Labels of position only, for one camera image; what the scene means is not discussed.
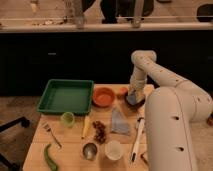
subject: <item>green cup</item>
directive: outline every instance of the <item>green cup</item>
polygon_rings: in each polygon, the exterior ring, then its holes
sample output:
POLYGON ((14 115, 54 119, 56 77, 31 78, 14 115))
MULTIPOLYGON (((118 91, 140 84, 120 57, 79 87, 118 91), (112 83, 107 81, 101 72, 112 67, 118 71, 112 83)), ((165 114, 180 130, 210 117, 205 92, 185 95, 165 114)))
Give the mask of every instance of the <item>green cup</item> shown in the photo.
POLYGON ((72 112, 65 112, 61 115, 61 124, 72 128, 75 123, 75 116, 72 112))

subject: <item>green tray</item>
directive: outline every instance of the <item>green tray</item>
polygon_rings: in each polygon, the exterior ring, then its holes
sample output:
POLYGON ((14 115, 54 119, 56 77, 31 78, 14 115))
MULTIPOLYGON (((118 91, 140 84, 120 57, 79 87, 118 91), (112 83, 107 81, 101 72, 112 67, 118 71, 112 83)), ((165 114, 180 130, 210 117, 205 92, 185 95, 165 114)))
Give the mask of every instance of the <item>green tray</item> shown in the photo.
POLYGON ((62 114, 73 112, 86 115, 91 110, 94 82, 91 80, 48 81, 39 101, 37 111, 43 114, 62 114))

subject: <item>fork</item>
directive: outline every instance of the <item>fork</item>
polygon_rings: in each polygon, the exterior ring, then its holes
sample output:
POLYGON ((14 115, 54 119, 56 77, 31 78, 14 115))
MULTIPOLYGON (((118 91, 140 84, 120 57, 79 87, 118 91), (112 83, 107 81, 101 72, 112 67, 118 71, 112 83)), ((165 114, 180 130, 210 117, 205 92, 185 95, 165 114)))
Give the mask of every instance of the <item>fork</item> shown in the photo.
POLYGON ((42 127, 46 130, 46 132, 48 132, 51 135, 51 137, 53 138, 54 142, 58 145, 58 147, 62 148, 61 143, 56 139, 55 135, 52 132, 52 129, 49 126, 49 124, 45 122, 45 123, 42 124, 42 127))

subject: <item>orange bowl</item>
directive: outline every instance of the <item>orange bowl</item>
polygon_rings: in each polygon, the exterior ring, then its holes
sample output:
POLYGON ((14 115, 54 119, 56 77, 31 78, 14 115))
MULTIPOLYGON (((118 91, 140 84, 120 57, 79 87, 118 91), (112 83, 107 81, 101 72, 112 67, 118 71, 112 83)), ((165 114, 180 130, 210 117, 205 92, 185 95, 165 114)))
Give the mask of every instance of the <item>orange bowl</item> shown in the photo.
POLYGON ((108 107, 115 100, 115 93, 107 87, 96 88, 94 89, 92 100, 99 107, 108 107))

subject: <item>chair leg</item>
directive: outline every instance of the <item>chair leg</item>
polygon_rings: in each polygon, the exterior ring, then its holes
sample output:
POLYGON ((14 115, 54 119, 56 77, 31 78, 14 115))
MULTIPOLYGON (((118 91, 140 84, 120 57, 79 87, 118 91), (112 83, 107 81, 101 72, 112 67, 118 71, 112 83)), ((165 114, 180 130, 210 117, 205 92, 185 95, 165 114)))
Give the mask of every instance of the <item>chair leg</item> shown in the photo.
POLYGON ((0 154, 0 162, 8 167, 9 171, 19 171, 20 166, 15 163, 10 163, 3 155, 0 154))
POLYGON ((6 124, 0 126, 0 132, 4 131, 20 122, 21 122, 21 126, 25 127, 25 128, 27 128, 30 125, 30 121, 28 119, 26 119, 25 117, 21 117, 21 118, 18 118, 14 121, 11 121, 9 123, 6 123, 6 124))

